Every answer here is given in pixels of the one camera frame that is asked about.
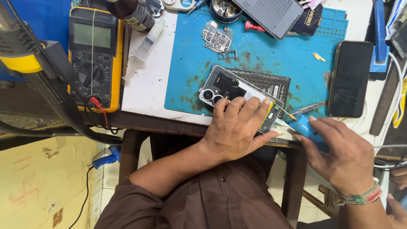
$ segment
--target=sleeve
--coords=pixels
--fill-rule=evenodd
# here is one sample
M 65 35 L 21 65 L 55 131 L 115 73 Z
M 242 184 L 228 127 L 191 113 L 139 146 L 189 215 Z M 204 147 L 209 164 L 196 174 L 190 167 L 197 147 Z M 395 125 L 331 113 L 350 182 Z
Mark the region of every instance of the sleeve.
M 155 228 L 155 218 L 162 199 L 127 178 L 116 190 L 103 210 L 94 229 Z

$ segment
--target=forearm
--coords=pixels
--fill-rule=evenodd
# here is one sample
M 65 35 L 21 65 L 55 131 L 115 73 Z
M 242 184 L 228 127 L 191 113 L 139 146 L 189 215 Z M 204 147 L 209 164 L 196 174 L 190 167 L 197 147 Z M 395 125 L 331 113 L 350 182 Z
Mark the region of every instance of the forearm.
M 157 196 L 164 197 L 182 181 L 223 161 L 198 142 L 141 167 L 131 174 L 129 179 L 133 185 L 139 185 Z
M 339 222 L 341 229 L 392 228 L 380 199 L 366 205 L 341 207 Z

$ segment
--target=white table surface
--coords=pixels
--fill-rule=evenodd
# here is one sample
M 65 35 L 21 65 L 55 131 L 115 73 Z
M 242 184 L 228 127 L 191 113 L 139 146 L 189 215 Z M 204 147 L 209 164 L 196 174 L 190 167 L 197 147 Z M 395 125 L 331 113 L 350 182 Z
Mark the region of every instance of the white table surface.
M 349 23 L 345 39 L 364 41 L 373 6 L 372 0 L 328 0 L 323 6 L 347 11 Z M 177 12 L 166 10 L 162 16 L 166 20 L 167 26 L 148 54 L 145 64 L 135 64 L 136 57 L 131 57 L 131 52 L 137 50 L 146 35 L 141 35 L 137 32 L 132 33 L 127 67 L 127 74 L 129 74 L 130 79 L 125 82 L 121 109 L 143 115 L 209 125 L 212 117 L 164 108 L 171 54 L 176 32 Z M 369 81 L 366 92 L 366 105 L 362 117 L 359 119 L 346 119 L 344 121 L 350 128 L 353 127 L 357 134 L 374 145 L 379 145 L 379 139 L 385 134 L 384 129 L 382 129 L 381 134 L 376 139 L 374 139 L 373 135 L 369 134 L 370 125 L 384 83 L 384 81 L 379 80 L 375 82 Z M 275 126 L 275 131 L 285 133 L 280 138 L 295 141 L 292 135 L 287 132 L 286 127 Z

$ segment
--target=colorful wrist band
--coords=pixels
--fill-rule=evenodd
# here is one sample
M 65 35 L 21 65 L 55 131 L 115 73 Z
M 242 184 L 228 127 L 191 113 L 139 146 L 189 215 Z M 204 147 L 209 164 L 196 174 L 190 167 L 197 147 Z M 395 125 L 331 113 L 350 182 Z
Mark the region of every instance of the colorful wrist band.
M 369 191 L 363 193 L 362 195 L 345 196 L 345 195 L 342 195 L 341 193 L 339 193 L 338 190 L 336 190 L 336 192 L 338 193 L 339 197 L 341 198 L 341 200 L 339 200 L 337 203 L 338 206 L 344 206 L 346 204 L 348 204 L 348 205 L 366 205 L 368 203 L 372 203 L 372 202 L 376 201 L 382 193 L 379 184 L 376 182 L 374 183 L 373 188 L 371 188 Z

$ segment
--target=hand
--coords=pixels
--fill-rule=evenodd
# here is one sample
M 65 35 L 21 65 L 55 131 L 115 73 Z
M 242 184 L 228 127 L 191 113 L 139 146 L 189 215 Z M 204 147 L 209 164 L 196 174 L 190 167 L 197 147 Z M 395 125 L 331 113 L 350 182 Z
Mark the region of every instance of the hand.
M 199 143 L 222 162 L 239 159 L 263 146 L 278 133 L 269 131 L 253 138 L 266 116 L 270 100 L 259 104 L 260 99 L 256 97 L 248 101 L 237 97 L 230 103 L 219 100 L 213 109 L 212 123 Z
M 330 150 L 321 154 L 311 140 L 296 135 L 305 148 L 309 165 L 343 195 L 360 195 L 371 189 L 373 146 L 340 121 L 311 116 L 309 123 Z
M 398 170 L 391 170 L 391 174 L 393 175 L 393 182 L 397 184 L 397 188 L 399 190 L 403 190 L 407 187 L 407 167 L 398 169 Z
M 387 202 L 390 204 L 393 210 L 392 215 L 388 215 L 390 223 L 393 229 L 406 229 L 407 228 L 407 211 L 397 202 L 393 195 L 390 193 L 387 195 Z

